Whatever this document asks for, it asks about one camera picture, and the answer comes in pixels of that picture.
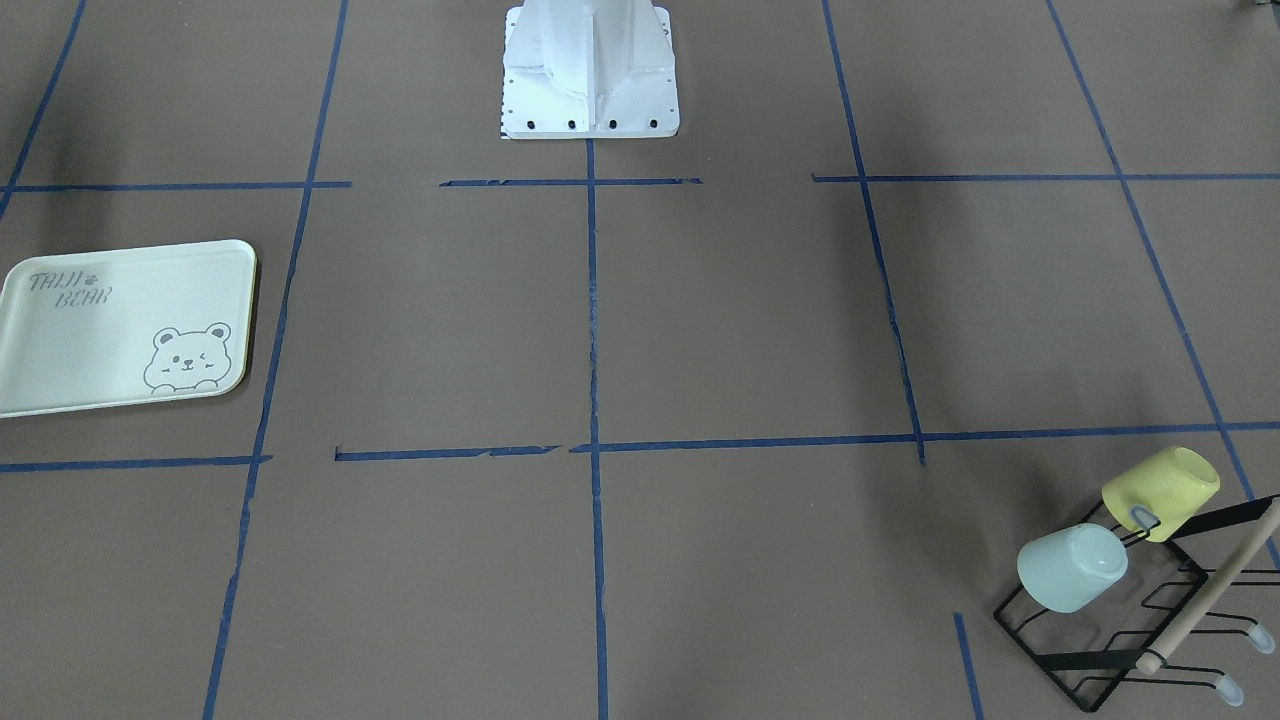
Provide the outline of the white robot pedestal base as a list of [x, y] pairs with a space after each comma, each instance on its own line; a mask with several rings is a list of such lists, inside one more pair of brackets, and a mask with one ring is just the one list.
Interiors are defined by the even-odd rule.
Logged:
[[678, 133], [669, 12], [652, 1], [525, 1], [504, 20], [500, 137]]

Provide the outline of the pale yellow bear tray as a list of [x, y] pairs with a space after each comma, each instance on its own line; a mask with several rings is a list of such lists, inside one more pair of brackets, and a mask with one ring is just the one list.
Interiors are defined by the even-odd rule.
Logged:
[[248, 363], [257, 272], [242, 240], [15, 264], [3, 286], [3, 415], [229, 392]]

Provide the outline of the pale green cup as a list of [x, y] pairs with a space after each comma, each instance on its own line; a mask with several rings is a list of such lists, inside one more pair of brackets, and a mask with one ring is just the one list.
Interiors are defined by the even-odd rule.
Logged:
[[1018, 578], [1027, 593], [1053, 612], [1075, 612], [1115, 585], [1129, 559], [1107, 528], [1082, 523], [1025, 543], [1018, 552]]

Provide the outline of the yellow cup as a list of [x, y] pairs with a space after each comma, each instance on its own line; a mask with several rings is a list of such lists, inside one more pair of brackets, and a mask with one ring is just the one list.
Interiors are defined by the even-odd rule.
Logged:
[[1138, 462], [1101, 489], [1103, 506], [1121, 527], [1148, 542], [1165, 542], [1219, 491], [1213, 465], [1190, 448], [1172, 446]]

